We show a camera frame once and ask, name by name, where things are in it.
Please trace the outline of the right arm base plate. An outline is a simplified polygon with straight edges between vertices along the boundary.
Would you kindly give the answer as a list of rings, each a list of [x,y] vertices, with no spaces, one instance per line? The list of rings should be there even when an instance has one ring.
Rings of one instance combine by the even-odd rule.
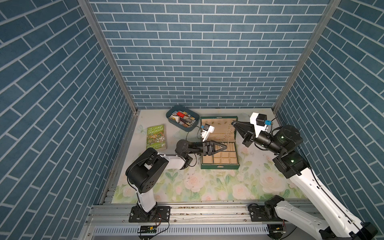
[[[248,205],[252,222],[282,222],[283,219],[279,218],[276,207],[277,204],[285,199],[280,196],[273,196],[271,199],[265,201],[263,206],[256,203]]]

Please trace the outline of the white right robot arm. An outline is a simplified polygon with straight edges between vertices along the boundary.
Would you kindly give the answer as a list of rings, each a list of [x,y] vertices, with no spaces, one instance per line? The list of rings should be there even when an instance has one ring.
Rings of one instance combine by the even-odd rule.
[[[316,176],[309,161],[295,151],[303,141],[298,129],[285,125],[272,135],[258,124],[233,121],[232,126],[246,147],[255,144],[273,152],[276,168],[305,194],[323,217],[316,218],[282,197],[274,196],[265,202],[268,218],[286,220],[316,240],[372,240],[375,237],[378,229],[352,214]]]

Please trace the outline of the green jewelry box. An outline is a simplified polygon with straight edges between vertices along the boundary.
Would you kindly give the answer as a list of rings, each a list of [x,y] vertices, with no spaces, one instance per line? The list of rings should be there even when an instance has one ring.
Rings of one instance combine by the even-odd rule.
[[[232,123],[236,116],[202,117],[201,124],[213,130],[203,134],[202,142],[208,152],[202,155],[201,168],[205,170],[237,170],[240,167],[236,144],[236,130]]]

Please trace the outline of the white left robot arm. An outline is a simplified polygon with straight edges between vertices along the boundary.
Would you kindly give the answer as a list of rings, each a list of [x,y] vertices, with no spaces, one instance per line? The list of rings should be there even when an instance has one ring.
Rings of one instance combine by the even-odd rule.
[[[183,170],[191,165],[190,154],[213,156],[227,146],[216,141],[177,142],[175,154],[161,154],[154,148],[146,149],[126,170],[128,184],[136,191],[137,206],[145,214],[157,208],[152,188],[165,170]]]

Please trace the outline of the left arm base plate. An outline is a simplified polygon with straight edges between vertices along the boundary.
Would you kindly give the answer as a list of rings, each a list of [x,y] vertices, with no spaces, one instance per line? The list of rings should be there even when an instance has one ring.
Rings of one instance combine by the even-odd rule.
[[[168,222],[170,220],[171,207],[155,205],[148,213],[138,204],[131,209],[130,223],[154,223]]]

